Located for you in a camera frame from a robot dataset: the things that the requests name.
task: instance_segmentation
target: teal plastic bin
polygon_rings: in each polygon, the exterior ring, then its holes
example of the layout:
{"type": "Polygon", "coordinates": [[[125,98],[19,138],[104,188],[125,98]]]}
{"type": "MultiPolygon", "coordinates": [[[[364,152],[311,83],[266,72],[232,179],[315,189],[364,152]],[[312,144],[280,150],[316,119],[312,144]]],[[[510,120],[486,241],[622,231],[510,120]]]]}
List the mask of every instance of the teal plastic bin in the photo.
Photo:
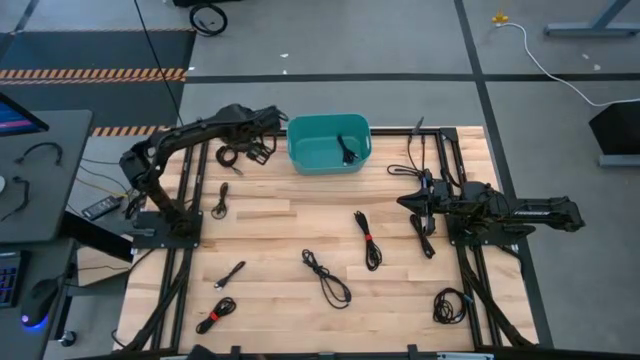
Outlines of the teal plastic bin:
{"type": "Polygon", "coordinates": [[[287,128],[289,158],[301,175],[354,173],[371,155],[371,130],[357,114],[300,116],[287,128]],[[337,136],[358,155],[353,164],[342,163],[337,136]]]}

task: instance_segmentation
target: computer monitor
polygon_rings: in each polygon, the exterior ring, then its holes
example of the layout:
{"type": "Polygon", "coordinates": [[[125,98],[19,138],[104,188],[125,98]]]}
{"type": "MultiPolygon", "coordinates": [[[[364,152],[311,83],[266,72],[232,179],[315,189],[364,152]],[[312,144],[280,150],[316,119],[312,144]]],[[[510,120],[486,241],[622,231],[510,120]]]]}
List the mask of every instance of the computer monitor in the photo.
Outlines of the computer monitor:
{"type": "Polygon", "coordinates": [[[0,137],[47,130],[49,125],[0,92],[0,137]]]}

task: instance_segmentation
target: computer mouse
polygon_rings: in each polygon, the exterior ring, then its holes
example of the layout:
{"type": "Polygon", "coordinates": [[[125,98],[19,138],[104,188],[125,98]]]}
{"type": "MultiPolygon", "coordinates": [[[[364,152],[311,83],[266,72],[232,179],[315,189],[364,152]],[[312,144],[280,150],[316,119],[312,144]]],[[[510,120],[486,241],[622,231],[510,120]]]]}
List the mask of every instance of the computer mouse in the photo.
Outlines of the computer mouse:
{"type": "Polygon", "coordinates": [[[57,293],[57,279],[44,279],[33,285],[22,301],[22,324],[28,327],[40,324],[49,313],[57,293]]]}

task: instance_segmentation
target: gray floor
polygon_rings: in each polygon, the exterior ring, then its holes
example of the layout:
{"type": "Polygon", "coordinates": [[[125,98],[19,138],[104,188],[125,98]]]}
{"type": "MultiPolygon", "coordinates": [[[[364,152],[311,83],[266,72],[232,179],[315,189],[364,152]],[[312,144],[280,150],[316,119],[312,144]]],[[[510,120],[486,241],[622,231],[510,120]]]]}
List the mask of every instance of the gray floor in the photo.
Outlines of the gray floor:
{"type": "MultiPolygon", "coordinates": [[[[152,28],[186,25],[185,11],[161,0],[140,0],[152,28]]],[[[514,28],[495,29],[490,18],[500,4],[524,25],[531,50],[552,72],[640,72],[640,39],[548,39],[549,22],[586,21],[606,0],[465,0],[485,73],[535,74],[514,28]]],[[[0,0],[0,24],[17,23],[26,1],[0,0]]],[[[245,0],[223,4],[230,25],[218,38],[197,38],[189,76],[458,73],[471,71],[462,32],[449,0],[245,0]]],[[[27,24],[32,29],[137,28],[129,0],[41,0],[27,24]]],[[[640,2],[620,20],[640,21],[640,2]]],[[[637,82],[578,83],[594,101],[639,97],[637,82]]],[[[569,235],[541,228],[530,238],[533,260],[558,348],[640,353],[636,340],[640,310],[635,280],[640,254],[638,170],[603,170],[588,121],[591,108],[557,83],[489,83],[489,94],[519,196],[569,195],[587,227],[569,235]]],[[[181,100],[185,121],[208,116],[231,102],[277,104],[290,116],[358,112],[373,125],[484,125],[471,82],[370,81],[187,84],[181,100]]],[[[117,160],[134,138],[93,138],[86,156],[117,160]]],[[[124,180],[117,167],[92,166],[124,180]]],[[[119,191],[108,180],[81,172],[85,180],[119,191]]],[[[70,203],[83,208],[103,194],[78,184],[70,203]]],[[[117,321],[121,295],[84,299],[72,308],[69,327],[78,344],[52,344],[47,359],[105,353],[117,321]],[[89,326],[86,314],[99,314],[89,326]]]]}

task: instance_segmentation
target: wheel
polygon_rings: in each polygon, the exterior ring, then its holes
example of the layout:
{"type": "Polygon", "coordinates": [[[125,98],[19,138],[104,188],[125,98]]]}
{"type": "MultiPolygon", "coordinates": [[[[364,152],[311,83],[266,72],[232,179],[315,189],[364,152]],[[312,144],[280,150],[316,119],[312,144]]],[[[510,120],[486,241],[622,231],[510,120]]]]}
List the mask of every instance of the wheel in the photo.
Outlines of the wheel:
{"type": "Polygon", "coordinates": [[[76,343],[76,339],[77,336],[75,331],[65,330],[64,334],[62,335],[60,340],[58,340],[58,342],[60,343],[60,345],[62,345],[62,347],[69,347],[76,343]]]}
{"type": "Polygon", "coordinates": [[[227,29],[227,14],[219,7],[203,3],[191,8],[189,22],[202,36],[216,36],[227,29]]]}

